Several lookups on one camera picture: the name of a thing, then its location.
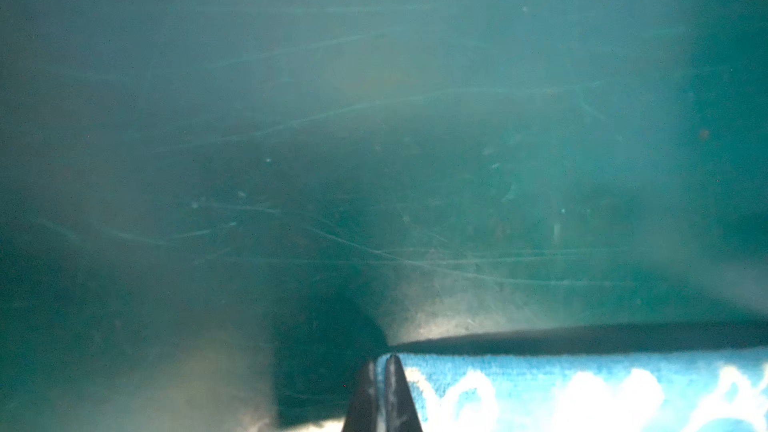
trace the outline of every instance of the patterned cloth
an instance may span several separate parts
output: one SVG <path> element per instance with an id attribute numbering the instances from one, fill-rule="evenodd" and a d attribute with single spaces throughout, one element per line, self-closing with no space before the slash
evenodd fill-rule
<path id="1" fill-rule="evenodd" d="M 424 432 L 768 432 L 768 348 L 399 357 Z"/>

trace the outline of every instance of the blue cloth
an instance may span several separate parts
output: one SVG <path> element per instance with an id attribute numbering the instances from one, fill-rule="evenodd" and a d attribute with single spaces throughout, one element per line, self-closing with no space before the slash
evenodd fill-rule
<path id="1" fill-rule="evenodd" d="M 425 432 L 768 430 L 768 348 L 399 357 Z"/>

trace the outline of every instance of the blue towel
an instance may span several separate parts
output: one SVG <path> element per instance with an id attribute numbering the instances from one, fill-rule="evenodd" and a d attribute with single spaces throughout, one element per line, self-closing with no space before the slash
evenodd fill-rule
<path id="1" fill-rule="evenodd" d="M 768 348 L 399 357 L 425 432 L 768 432 Z"/>

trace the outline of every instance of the blue fabric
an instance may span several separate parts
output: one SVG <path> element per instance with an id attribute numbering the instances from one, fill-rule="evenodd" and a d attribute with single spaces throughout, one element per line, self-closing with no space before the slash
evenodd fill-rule
<path id="1" fill-rule="evenodd" d="M 768 348 L 399 357 L 425 432 L 766 431 Z"/>

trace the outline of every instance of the folded cloth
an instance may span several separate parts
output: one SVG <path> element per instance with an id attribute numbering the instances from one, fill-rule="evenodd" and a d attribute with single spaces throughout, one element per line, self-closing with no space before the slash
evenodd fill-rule
<path id="1" fill-rule="evenodd" d="M 380 424 L 386 422 L 390 356 L 376 362 Z M 764 347 L 551 357 L 398 356 L 425 432 L 768 432 Z"/>

